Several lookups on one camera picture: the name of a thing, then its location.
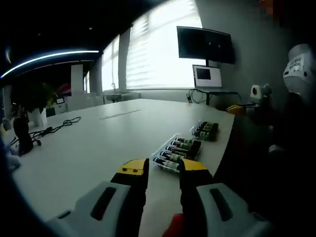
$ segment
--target ceiling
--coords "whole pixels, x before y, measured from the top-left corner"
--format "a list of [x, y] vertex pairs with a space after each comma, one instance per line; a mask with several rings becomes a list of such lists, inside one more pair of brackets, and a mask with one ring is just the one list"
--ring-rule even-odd
[[4, 1], [0, 74], [56, 50], [103, 50], [141, 14], [163, 0]]

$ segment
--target monitor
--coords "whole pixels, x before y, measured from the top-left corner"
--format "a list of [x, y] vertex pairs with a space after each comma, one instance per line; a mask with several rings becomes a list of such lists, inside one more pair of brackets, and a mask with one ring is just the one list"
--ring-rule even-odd
[[180, 58], [235, 63], [231, 35], [202, 28], [177, 26]]
[[219, 68], [193, 65], [195, 87], [222, 87]]

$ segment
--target yellow object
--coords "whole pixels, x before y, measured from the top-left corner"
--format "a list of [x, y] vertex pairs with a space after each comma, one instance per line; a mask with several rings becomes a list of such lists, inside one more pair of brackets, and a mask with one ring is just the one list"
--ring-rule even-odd
[[142, 175], [144, 169], [144, 163], [146, 159], [134, 159], [120, 167], [118, 173], [120, 174], [131, 174], [131, 175]]
[[201, 162], [197, 162], [189, 159], [182, 159], [186, 170], [202, 170], [207, 169]]
[[246, 110], [243, 106], [240, 105], [232, 105], [226, 109], [226, 111], [233, 115], [245, 115]]

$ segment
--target red object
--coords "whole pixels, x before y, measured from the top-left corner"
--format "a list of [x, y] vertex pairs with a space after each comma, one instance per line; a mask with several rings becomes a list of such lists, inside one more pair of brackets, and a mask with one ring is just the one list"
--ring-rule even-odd
[[184, 231], [183, 213], [178, 213], [173, 216], [170, 226], [163, 233], [162, 237], [182, 237], [183, 231]]

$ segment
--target white table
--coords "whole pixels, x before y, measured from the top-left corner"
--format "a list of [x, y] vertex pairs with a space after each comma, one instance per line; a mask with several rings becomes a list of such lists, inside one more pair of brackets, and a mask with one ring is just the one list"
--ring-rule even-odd
[[[104, 119], [122, 113], [128, 114]], [[41, 138], [42, 146], [22, 156], [22, 166], [13, 173], [44, 221], [73, 209], [78, 198], [110, 181], [125, 162], [150, 158], [174, 134], [191, 137], [189, 130], [200, 119], [219, 123], [218, 140], [204, 142], [199, 158], [214, 175], [234, 122], [233, 115], [205, 105], [137, 99], [49, 117], [48, 126], [77, 116], [79, 123]], [[182, 212], [179, 178], [151, 163], [148, 182], [139, 236], [160, 237], [173, 214]]]

